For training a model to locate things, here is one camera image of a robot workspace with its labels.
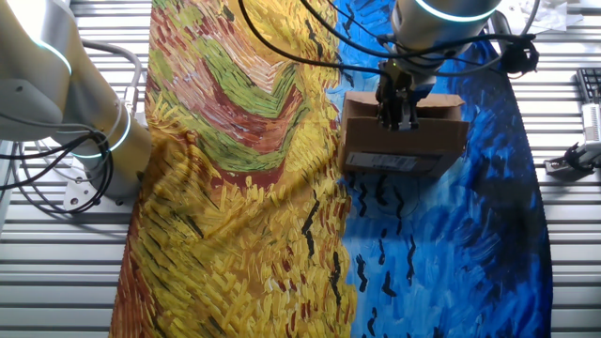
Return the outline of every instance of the white paper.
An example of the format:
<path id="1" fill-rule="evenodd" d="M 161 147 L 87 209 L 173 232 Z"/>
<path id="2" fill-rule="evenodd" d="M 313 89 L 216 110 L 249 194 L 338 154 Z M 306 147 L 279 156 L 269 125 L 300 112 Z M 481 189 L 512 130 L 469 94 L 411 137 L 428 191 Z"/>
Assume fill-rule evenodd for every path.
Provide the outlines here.
<path id="1" fill-rule="evenodd" d="M 513 34 L 520 34 L 530 18 L 534 0 L 503 0 L 499 6 Z M 541 0 L 536 18 L 529 31 L 538 34 L 547 30 L 565 32 L 567 27 L 583 20 L 582 15 L 568 15 L 566 0 Z"/>

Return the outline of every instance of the cardboard box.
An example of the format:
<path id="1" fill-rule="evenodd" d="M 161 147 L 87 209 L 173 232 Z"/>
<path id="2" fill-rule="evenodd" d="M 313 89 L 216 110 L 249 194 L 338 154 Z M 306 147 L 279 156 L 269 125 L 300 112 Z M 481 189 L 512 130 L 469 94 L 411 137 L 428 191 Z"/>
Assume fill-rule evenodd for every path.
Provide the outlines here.
<path id="1" fill-rule="evenodd" d="M 347 92 L 338 161 L 344 172 L 441 177 L 463 154 L 470 123 L 457 95 L 430 94 L 417 106 L 416 131 L 385 130 L 373 92 Z"/>

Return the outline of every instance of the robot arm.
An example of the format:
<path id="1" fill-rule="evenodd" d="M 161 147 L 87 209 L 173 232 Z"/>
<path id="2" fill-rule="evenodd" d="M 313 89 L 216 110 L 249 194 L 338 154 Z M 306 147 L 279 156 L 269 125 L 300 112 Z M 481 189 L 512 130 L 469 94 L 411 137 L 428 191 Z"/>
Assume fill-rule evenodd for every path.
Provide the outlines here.
<path id="1" fill-rule="evenodd" d="M 3 115 L 46 124 L 84 124 L 107 134 L 115 172 L 106 194 L 137 193 L 150 156 L 150 135 L 131 114 L 122 114 L 130 113 L 131 107 L 92 64 L 75 18 L 61 0 L 0 0 L 0 101 Z M 64 145 L 81 133 L 0 116 L 0 139 L 33 141 L 49 136 Z M 101 161 L 91 141 L 73 154 L 86 168 Z"/>
<path id="2" fill-rule="evenodd" d="M 406 54 L 477 36 L 501 0 L 397 0 L 391 17 L 391 52 Z M 391 75 L 391 83 L 380 79 L 377 92 L 378 117 L 391 131 L 418 128 L 415 106 L 436 82 L 435 74 L 445 59 L 462 54 L 469 44 L 407 59 L 389 59 L 380 69 Z"/>

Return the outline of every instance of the blue painted fabric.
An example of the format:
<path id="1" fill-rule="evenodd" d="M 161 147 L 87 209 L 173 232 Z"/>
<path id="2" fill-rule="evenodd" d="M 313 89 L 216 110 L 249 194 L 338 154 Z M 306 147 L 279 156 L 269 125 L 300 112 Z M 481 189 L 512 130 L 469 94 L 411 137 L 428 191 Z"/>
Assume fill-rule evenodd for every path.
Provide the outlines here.
<path id="1" fill-rule="evenodd" d="M 393 2 L 337 0 L 376 34 L 389 33 Z M 378 48 L 340 16 L 336 29 Z M 462 58 L 496 57 L 490 43 Z M 340 59 L 375 67 L 345 43 Z M 441 71 L 473 66 L 447 62 Z M 373 91 L 378 77 L 345 72 L 328 92 L 342 112 L 347 90 Z M 347 283 L 359 294 L 353 337 L 549 337 L 552 276 L 547 223 L 532 154 L 506 77 L 481 71 L 439 78 L 435 93 L 459 95 L 470 122 L 464 156 L 440 180 L 347 177 L 352 210 L 343 238 Z"/>

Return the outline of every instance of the van gogh painting print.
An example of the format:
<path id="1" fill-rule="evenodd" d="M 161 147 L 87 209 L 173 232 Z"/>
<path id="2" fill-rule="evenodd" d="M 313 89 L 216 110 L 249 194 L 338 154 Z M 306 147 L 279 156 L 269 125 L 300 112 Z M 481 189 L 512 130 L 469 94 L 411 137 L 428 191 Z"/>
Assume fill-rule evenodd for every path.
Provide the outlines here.
<path id="1" fill-rule="evenodd" d="M 372 37 L 325 0 L 353 40 Z M 376 34 L 391 0 L 334 4 Z M 245 0 L 287 52 L 375 67 L 298 0 Z M 489 44 L 462 58 L 484 62 Z M 472 67 L 447 62 L 445 71 Z M 440 180 L 336 164 L 348 90 L 373 74 L 275 54 L 238 0 L 154 0 L 146 117 L 151 163 L 133 212 L 112 337 L 548 337 L 547 225 L 507 79 L 439 79 L 470 122 Z"/>

